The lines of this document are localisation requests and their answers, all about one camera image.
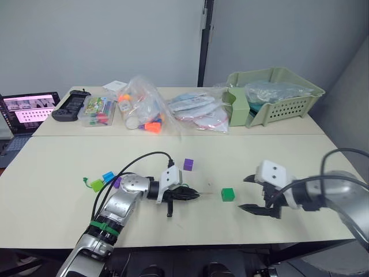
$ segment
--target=green basket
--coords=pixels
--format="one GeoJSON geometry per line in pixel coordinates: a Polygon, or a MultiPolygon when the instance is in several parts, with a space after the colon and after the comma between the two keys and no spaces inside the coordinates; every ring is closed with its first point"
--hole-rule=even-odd
{"type": "Polygon", "coordinates": [[[320,87],[310,83],[287,68],[235,72],[228,76],[227,85],[230,88],[223,96],[223,100],[232,105],[231,107],[227,107],[227,112],[231,118],[229,125],[246,125],[248,128],[259,124],[266,126],[269,122],[291,117],[305,117],[318,98],[325,93],[320,87]],[[243,87],[255,81],[293,83],[311,88],[313,91],[310,96],[289,98],[274,104],[265,103],[259,112],[253,116],[249,113],[250,107],[248,106],[243,87]]]}

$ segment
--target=black controller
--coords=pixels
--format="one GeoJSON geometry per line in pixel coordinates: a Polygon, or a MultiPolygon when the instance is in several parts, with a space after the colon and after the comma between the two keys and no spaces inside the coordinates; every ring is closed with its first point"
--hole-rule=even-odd
{"type": "Polygon", "coordinates": [[[87,96],[91,93],[83,91],[71,91],[69,97],[61,107],[51,113],[53,119],[57,121],[76,121],[78,119],[77,115],[81,107],[83,107],[83,102],[87,96]]]}

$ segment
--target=wall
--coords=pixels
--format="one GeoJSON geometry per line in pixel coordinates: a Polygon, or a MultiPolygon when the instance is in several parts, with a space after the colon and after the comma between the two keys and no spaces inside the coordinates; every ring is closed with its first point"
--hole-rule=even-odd
{"type": "Polygon", "coordinates": [[[368,34],[368,0],[216,0],[204,85],[285,66],[329,90],[368,34]]]}
{"type": "Polygon", "coordinates": [[[129,81],[196,86],[199,0],[1,0],[0,93],[129,81]]]}
{"type": "MultiPolygon", "coordinates": [[[[312,113],[337,147],[369,152],[369,38],[312,113]]],[[[369,181],[369,160],[345,154],[360,175],[369,181]]]]}

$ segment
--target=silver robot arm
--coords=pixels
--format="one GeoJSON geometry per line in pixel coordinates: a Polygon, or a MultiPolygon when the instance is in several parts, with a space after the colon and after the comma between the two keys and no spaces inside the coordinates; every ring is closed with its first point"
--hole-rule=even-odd
{"type": "MultiPolygon", "coordinates": [[[[178,191],[177,188],[181,183],[182,173],[176,166],[171,166],[164,171],[159,182],[151,177],[141,177],[137,174],[124,175],[119,189],[91,221],[86,232],[63,263],[57,277],[110,276],[105,263],[113,252],[114,244],[133,213],[136,203],[142,198],[157,200],[158,204],[162,201],[169,203],[171,199],[176,199],[178,196],[175,192],[178,191]]],[[[195,192],[189,188],[183,189],[187,192],[195,192]]],[[[189,199],[197,197],[196,192],[189,199]]]]}
{"type": "MultiPolygon", "coordinates": [[[[331,176],[341,176],[356,179],[346,171],[331,171],[331,176]]],[[[292,209],[303,208],[305,211],[319,211],[328,207],[336,211],[354,237],[369,251],[369,190],[356,183],[343,179],[326,179],[324,188],[320,180],[307,181],[286,190],[281,197],[274,201],[273,206],[267,203],[279,190],[289,185],[296,178],[283,166],[264,160],[255,175],[244,179],[263,186],[263,196],[266,207],[255,204],[243,204],[239,207],[254,215],[266,215],[281,218],[281,207],[292,209]]]]}

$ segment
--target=white table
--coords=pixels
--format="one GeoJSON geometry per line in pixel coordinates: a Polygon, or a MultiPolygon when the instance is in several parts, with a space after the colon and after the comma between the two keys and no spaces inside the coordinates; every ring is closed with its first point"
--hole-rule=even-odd
{"type": "MultiPolygon", "coordinates": [[[[0,248],[73,248],[89,224],[96,194],[85,187],[112,170],[150,151],[166,151],[179,167],[194,159],[184,181],[205,194],[174,204],[143,200],[116,244],[124,246],[267,244],[351,239],[331,210],[304,212],[283,208],[282,219],[255,216],[239,204],[262,205],[261,186],[244,183],[259,162],[270,159],[298,178],[318,174],[322,156],[335,149],[323,134],[253,136],[46,136],[31,138],[0,177],[0,248]],[[234,202],[224,203],[221,188],[234,188],[234,202]]],[[[130,171],[156,178],[167,159],[152,156],[130,171]]],[[[359,176],[342,154],[332,156],[327,170],[359,176]]]]}
{"type": "MultiPolygon", "coordinates": [[[[73,87],[73,89],[86,91],[93,95],[106,95],[106,91],[102,87],[73,87]]],[[[163,98],[170,99],[179,94],[199,91],[201,88],[159,88],[159,92],[163,98]]],[[[69,93],[61,100],[57,108],[64,103],[69,93]]],[[[185,129],[183,135],[196,136],[223,136],[223,133],[200,131],[194,129],[185,129]]],[[[324,134],[322,129],[307,115],[305,118],[295,117],[287,120],[281,120],[268,124],[268,127],[258,125],[250,129],[237,126],[229,129],[228,135],[255,135],[255,134],[324,134]]],[[[151,132],[142,130],[128,130],[126,129],[120,112],[115,110],[114,120],[112,126],[104,127],[82,127],[80,121],[75,122],[58,122],[52,117],[46,119],[45,122],[33,134],[34,136],[157,136],[151,132]]],[[[161,136],[173,135],[172,132],[162,132],[161,136]]]]}

